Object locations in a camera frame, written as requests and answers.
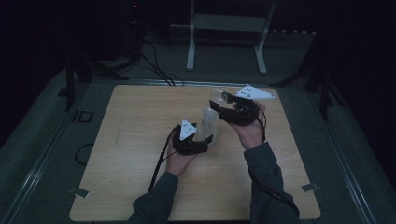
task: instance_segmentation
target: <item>clear plastic bottle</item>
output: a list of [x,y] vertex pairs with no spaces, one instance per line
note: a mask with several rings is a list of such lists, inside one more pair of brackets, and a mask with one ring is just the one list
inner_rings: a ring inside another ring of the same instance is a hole
[[[223,97],[223,91],[215,90],[210,95],[210,100],[222,105],[226,99]],[[205,108],[202,113],[201,123],[198,124],[197,127],[197,140],[205,141],[205,139],[213,134],[212,142],[209,144],[210,147],[216,144],[218,139],[218,121],[219,115],[218,112],[210,108],[209,101],[206,102]]]

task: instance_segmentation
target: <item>white triangular marker plate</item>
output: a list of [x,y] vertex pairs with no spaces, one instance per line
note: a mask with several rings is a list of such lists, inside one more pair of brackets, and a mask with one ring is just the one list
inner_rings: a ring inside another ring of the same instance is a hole
[[192,126],[186,119],[183,119],[181,121],[180,141],[190,137],[196,131],[197,129],[194,126]]
[[238,92],[235,93],[235,96],[248,99],[248,100],[256,100],[256,99],[274,99],[275,96],[268,92],[262,91],[257,88],[254,88],[250,85],[246,85],[246,87],[242,88]]

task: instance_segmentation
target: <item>person's left hand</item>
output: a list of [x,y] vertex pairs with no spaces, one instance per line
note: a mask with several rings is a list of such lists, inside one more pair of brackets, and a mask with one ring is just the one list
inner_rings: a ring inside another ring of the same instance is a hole
[[166,171],[180,177],[184,171],[186,171],[187,167],[197,154],[184,156],[176,152],[173,148],[173,137],[174,135],[172,135],[171,140],[168,143],[167,155],[169,157],[166,159]]

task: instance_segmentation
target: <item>tape piece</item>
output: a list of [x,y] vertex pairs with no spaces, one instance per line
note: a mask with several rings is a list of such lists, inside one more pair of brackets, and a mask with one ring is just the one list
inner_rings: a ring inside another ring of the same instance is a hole
[[81,188],[71,188],[69,190],[69,193],[71,194],[75,194],[77,196],[83,197],[83,198],[88,198],[88,196],[90,195],[90,192],[85,190],[85,189],[81,189]]
[[317,184],[307,184],[301,187],[303,189],[304,192],[307,192],[309,190],[317,190],[320,189],[320,187]]

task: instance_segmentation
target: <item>person's right hand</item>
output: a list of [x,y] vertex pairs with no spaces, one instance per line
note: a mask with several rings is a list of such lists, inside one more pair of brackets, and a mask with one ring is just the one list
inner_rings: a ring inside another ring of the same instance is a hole
[[[259,109],[264,112],[265,106],[260,104],[259,102],[255,101],[254,103],[257,104]],[[259,111],[259,119],[262,121],[263,113]],[[237,124],[229,123],[228,124],[236,130],[238,134],[239,140],[241,141],[242,147],[245,150],[252,149],[256,146],[262,144],[262,126],[260,123],[255,120],[249,125],[240,126]]]

